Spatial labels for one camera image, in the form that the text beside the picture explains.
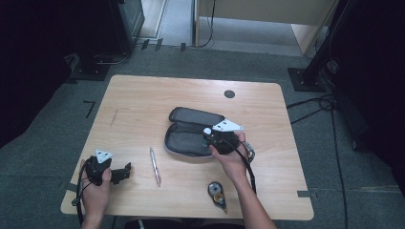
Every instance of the wooden table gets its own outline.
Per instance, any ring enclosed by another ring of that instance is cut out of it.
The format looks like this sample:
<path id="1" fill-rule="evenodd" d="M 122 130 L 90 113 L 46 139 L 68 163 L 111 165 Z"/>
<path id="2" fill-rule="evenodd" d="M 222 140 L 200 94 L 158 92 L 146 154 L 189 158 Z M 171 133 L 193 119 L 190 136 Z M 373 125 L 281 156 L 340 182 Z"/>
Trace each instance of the wooden table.
<path id="1" fill-rule="evenodd" d="M 232 90 L 235 97 L 224 96 Z M 274 83 L 115 75 L 96 115 L 71 183 L 76 183 L 79 162 L 95 149 L 113 153 L 112 169 L 132 162 L 131 177 L 112 186 L 108 215 L 175 218 L 241 219 L 238 196 L 221 164 L 214 158 L 189 158 L 163 149 L 168 120 L 175 107 L 224 115 L 245 127 L 256 157 L 251 166 L 257 194 L 273 219 L 309 220 L 310 198 L 281 88 Z M 160 169 L 158 187 L 149 147 Z M 214 206 L 207 186 L 224 187 L 227 214 Z M 65 214 L 76 214 L 66 192 Z"/>

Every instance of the finger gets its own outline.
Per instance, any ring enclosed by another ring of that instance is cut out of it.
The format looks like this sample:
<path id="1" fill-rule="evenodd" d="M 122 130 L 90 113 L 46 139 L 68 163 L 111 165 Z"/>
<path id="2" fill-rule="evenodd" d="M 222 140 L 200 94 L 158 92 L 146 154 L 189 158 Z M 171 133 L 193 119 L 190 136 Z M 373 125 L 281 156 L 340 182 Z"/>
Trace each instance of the finger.
<path id="1" fill-rule="evenodd" d="M 220 153 L 217 151 L 217 149 L 213 145 L 209 145 L 209 150 L 211 150 L 211 155 L 217 159 L 219 159 Z"/>
<path id="2" fill-rule="evenodd" d="M 104 170 L 104 172 L 102 173 L 102 183 L 101 183 L 103 189 L 109 190 L 111 177 L 112 177 L 111 169 L 107 168 L 106 170 Z"/>
<path id="3" fill-rule="evenodd" d="M 111 177 L 112 177 L 112 172 L 110 168 L 107 168 L 106 170 L 104 170 L 104 172 L 102 173 L 102 181 L 107 181 L 110 182 L 111 181 Z"/>
<path id="4" fill-rule="evenodd" d="M 244 132 L 235 132 L 235 135 L 239 138 L 240 141 L 246 141 L 245 133 Z"/>
<path id="5" fill-rule="evenodd" d="M 81 159 L 81 161 L 80 161 L 80 170 L 81 170 L 81 168 L 83 168 L 85 163 L 86 163 L 86 161 L 84 159 Z M 81 175 L 81 178 L 82 179 L 88 179 L 86 169 L 83 169 L 83 174 Z"/>

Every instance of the black dot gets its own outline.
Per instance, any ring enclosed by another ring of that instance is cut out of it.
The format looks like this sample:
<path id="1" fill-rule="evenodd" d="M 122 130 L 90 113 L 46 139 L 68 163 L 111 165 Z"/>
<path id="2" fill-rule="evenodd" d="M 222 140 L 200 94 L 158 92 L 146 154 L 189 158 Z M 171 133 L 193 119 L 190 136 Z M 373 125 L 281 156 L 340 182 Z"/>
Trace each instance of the black dot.
<path id="1" fill-rule="evenodd" d="M 224 93 L 224 95 L 225 95 L 225 97 L 227 97 L 227 98 L 233 98 L 233 97 L 235 97 L 235 93 L 234 93 L 233 91 L 231 91 L 231 90 L 226 90 L 225 93 Z"/>

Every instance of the gray carpet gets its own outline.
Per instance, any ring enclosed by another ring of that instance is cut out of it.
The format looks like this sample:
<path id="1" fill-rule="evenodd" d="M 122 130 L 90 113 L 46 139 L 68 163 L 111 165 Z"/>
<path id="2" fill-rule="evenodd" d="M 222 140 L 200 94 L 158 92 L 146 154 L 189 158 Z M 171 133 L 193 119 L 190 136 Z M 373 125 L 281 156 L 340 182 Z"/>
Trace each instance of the gray carpet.
<path id="1" fill-rule="evenodd" d="M 318 93 L 297 93 L 287 68 L 305 68 L 310 59 L 282 55 L 207 51 L 178 47 L 136 48 L 122 64 L 110 68 L 103 82 L 64 84 L 23 135 L 0 149 L 0 229 L 78 228 L 76 216 L 64 215 L 60 203 L 108 82 L 114 74 L 206 78 L 281 85 L 287 104 Z M 86 118 L 91 104 L 96 105 Z M 295 120 L 319 107 L 316 103 L 288 110 Z M 405 199 L 390 168 L 375 155 L 352 150 L 347 126 L 334 112 L 338 153 L 344 184 L 349 228 L 404 228 Z M 276 220 L 279 228 L 344 228 L 341 182 L 333 145 L 330 112 L 320 112 L 292 125 L 311 194 L 310 221 Z M 115 228 L 127 220 L 118 217 Z M 111 228 L 107 217 L 103 228 Z"/>

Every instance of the small round object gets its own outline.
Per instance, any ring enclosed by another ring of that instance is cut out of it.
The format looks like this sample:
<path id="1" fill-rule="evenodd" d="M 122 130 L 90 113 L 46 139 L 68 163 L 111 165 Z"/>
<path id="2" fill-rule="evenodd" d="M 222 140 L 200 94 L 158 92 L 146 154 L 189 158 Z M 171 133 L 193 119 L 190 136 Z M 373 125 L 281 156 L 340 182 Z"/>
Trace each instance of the small round object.
<path id="1" fill-rule="evenodd" d="M 235 97 L 235 93 L 234 93 L 232 90 L 226 90 L 226 91 L 224 92 L 224 95 L 225 95 L 225 97 L 227 97 L 227 98 L 233 98 L 233 97 Z"/>
<path id="2" fill-rule="evenodd" d="M 219 203 L 223 203 L 224 202 L 224 195 L 222 193 L 217 193 L 214 196 L 214 201 L 219 202 Z"/>
<path id="3" fill-rule="evenodd" d="M 219 183 L 213 182 L 213 183 L 210 183 L 208 186 L 208 192 L 212 196 L 219 194 L 222 190 L 223 189 L 221 187 L 221 184 L 219 184 Z"/>

